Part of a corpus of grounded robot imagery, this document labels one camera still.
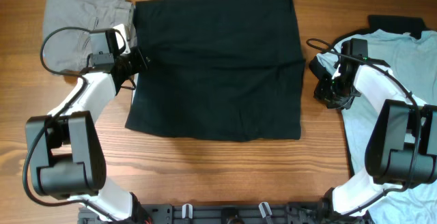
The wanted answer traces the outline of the black shorts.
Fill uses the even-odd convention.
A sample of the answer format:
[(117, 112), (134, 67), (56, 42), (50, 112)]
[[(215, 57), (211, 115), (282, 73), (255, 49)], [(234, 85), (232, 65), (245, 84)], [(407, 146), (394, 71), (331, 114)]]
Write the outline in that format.
[(305, 58), (293, 0), (136, 4), (147, 64), (126, 127), (160, 137), (294, 139)]

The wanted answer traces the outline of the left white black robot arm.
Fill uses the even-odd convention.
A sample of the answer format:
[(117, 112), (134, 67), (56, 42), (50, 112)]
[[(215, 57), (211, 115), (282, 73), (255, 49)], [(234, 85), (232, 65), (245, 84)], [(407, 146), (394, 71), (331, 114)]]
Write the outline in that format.
[(82, 204), (107, 223), (152, 223), (137, 197), (107, 177), (95, 123), (123, 84), (147, 69), (118, 28), (88, 31), (91, 53), (80, 72), (62, 71), (76, 87), (50, 113), (25, 124), (23, 188), (46, 207)]

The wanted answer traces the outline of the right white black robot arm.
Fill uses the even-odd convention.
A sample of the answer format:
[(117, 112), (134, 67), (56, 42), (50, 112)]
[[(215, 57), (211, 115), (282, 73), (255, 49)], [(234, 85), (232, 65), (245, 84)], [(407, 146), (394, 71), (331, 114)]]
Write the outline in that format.
[(352, 38), (336, 55), (335, 73), (324, 74), (314, 96), (329, 109), (349, 109), (365, 97), (378, 112), (365, 150), (365, 167), (320, 200), (320, 215), (332, 221), (363, 216), (389, 193), (436, 181), (436, 107), (419, 102), (388, 63), (367, 55), (367, 41)]

